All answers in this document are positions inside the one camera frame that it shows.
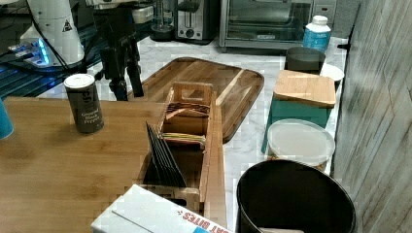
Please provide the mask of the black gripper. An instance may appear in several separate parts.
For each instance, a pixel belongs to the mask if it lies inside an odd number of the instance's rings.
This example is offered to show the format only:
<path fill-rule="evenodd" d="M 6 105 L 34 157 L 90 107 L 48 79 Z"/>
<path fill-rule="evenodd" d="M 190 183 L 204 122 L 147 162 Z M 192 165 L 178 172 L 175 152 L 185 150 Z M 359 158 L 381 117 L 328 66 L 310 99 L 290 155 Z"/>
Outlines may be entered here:
<path fill-rule="evenodd" d="M 140 55 L 136 43 L 136 31 L 130 5 L 119 5 L 117 8 L 95 10 L 94 22 L 98 36 L 108 45 L 100 50 L 103 73 L 110 80 L 109 87 L 118 101 L 127 100 L 126 68 L 131 82 L 133 96 L 142 97 L 144 90 L 140 80 Z"/>

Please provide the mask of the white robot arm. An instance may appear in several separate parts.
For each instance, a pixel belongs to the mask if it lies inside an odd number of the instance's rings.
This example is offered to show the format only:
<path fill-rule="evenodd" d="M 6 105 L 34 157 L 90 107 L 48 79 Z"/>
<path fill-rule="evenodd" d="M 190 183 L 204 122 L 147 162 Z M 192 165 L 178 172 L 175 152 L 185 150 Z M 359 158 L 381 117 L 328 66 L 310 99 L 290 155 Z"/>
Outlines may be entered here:
<path fill-rule="evenodd" d="M 32 25 L 21 36 L 23 44 L 11 48 L 17 56 L 39 68 L 68 69 L 86 60 L 86 49 L 74 25 L 69 0 L 25 0 Z M 100 51 L 103 75 L 120 101 L 128 99 L 127 88 L 136 97 L 144 90 L 140 80 L 140 55 L 133 19 L 139 0 L 86 0 L 94 8 L 96 37 L 108 42 Z"/>

